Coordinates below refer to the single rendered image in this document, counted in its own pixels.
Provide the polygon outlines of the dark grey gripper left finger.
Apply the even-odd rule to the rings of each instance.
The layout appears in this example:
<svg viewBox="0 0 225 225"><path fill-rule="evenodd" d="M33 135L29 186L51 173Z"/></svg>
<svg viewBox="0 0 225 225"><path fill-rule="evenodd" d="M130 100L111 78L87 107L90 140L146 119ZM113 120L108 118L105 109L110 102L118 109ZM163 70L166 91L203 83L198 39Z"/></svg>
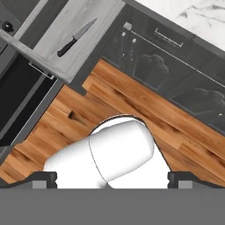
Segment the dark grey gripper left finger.
<svg viewBox="0 0 225 225"><path fill-rule="evenodd" d="M0 181L0 189L29 188L29 189L51 189L57 188L57 173L55 171L36 171L27 178L15 183L7 184Z"/></svg>

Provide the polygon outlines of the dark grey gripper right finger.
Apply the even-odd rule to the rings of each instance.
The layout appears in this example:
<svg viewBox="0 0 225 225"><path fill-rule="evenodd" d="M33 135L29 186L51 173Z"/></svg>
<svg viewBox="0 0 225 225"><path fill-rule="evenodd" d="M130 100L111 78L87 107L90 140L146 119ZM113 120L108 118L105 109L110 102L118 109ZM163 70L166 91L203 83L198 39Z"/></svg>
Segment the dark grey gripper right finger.
<svg viewBox="0 0 225 225"><path fill-rule="evenodd" d="M224 189L224 186L216 185L196 177L190 171L170 171L168 173L169 188L194 189L194 188L216 188Z"/></svg>

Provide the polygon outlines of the dark grey closed drawer front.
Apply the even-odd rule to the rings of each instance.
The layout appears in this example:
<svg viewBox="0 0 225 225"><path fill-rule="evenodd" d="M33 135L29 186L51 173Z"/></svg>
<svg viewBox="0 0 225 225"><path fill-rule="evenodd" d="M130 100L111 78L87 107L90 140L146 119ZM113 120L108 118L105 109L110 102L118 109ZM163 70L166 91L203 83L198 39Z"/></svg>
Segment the dark grey closed drawer front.
<svg viewBox="0 0 225 225"><path fill-rule="evenodd" d="M213 58L212 53L207 51L204 47L175 32L175 30L166 26L164 21L158 21L154 16L149 16L135 8L131 8L129 10L129 21L132 25L130 34L131 32L134 32L142 36L145 40L148 40L153 44L157 44L167 53L175 56L181 62L193 68L193 72L200 72L200 74L212 79L220 85L223 85L223 81L219 80L219 78L200 70L200 67L203 64L209 62L209 60ZM174 47L170 43L158 38L154 35L154 31L157 28L158 32L164 34L177 43L184 42L184 45L182 47Z"/></svg>

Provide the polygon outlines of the open light grey wooden drawer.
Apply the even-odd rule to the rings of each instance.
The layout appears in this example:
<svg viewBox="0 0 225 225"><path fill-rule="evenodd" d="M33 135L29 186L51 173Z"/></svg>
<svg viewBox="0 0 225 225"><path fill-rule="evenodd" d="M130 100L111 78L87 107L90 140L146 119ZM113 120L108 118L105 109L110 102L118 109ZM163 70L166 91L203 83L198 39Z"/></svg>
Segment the open light grey wooden drawer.
<svg viewBox="0 0 225 225"><path fill-rule="evenodd" d="M47 0L40 0L16 34L0 29L0 39L37 66L71 83L125 3L122 0L68 0L36 46L29 48L20 37L46 4Z"/></svg>

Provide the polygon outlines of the white rounded cylinder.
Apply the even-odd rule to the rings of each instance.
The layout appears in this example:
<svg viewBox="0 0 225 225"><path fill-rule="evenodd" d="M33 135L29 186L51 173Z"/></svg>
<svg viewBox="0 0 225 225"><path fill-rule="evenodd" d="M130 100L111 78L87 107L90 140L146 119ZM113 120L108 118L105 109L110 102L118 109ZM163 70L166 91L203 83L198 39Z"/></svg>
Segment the white rounded cylinder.
<svg viewBox="0 0 225 225"><path fill-rule="evenodd" d="M43 170L57 173L60 189L165 189L171 168L144 121L119 115L58 150Z"/></svg>

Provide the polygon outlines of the wide dark grey cupboard door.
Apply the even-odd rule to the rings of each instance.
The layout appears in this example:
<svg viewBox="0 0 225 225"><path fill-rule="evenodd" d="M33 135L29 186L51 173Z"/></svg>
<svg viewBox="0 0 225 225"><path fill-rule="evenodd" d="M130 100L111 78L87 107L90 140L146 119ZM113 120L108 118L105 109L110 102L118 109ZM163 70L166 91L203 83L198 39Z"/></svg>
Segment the wide dark grey cupboard door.
<svg viewBox="0 0 225 225"><path fill-rule="evenodd" d="M132 39L136 38L135 59L130 62ZM127 74L136 81L165 96L183 79L193 72L193 68L167 53L157 44L145 40L131 32L129 37L129 57Z"/></svg>

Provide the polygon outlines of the narrow dark grey cupboard door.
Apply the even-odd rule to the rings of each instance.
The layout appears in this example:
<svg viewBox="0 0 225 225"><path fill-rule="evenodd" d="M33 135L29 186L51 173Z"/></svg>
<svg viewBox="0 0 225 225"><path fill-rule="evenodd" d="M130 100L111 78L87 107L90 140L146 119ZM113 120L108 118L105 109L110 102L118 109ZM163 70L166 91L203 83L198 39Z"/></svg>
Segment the narrow dark grey cupboard door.
<svg viewBox="0 0 225 225"><path fill-rule="evenodd" d="M121 34L126 32L125 46L124 46L124 57L120 58L120 48L121 48ZM109 42L105 46L102 58L113 65L115 68L122 72L127 70L127 52L128 52L128 39L129 31L120 27L118 31L110 38Z"/></svg>

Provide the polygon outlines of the black round knob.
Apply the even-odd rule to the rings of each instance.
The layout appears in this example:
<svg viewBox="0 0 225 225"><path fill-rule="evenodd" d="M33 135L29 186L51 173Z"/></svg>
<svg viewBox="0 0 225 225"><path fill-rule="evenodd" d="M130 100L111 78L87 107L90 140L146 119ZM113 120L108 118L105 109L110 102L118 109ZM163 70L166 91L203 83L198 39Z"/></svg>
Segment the black round knob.
<svg viewBox="0 0 225 225"><path fill-rule="evenodd" d="M13 25L11 22L9 21L4 21L3 24L2 24L2 28L7 32L7 33L10 33L10 32L13 32L14 29L13 29Z"/></svg>

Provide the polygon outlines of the black-handled metal kitchen knife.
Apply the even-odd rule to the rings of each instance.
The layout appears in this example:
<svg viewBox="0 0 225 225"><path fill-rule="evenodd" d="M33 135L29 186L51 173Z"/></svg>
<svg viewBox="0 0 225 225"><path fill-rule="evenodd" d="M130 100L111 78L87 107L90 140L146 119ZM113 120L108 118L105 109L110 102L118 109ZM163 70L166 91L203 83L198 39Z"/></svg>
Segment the black-handled metal kitchen knife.
<svg viewBox="0 0 225 225"><path fill-rule="evenodd" d="M97 19L94 18L92 21L88 22L86 25L83 25L76 33L72 35L72 40L67 43L61 50L57 52L59 57L65 55L72 46L91 28Z"/></svg>

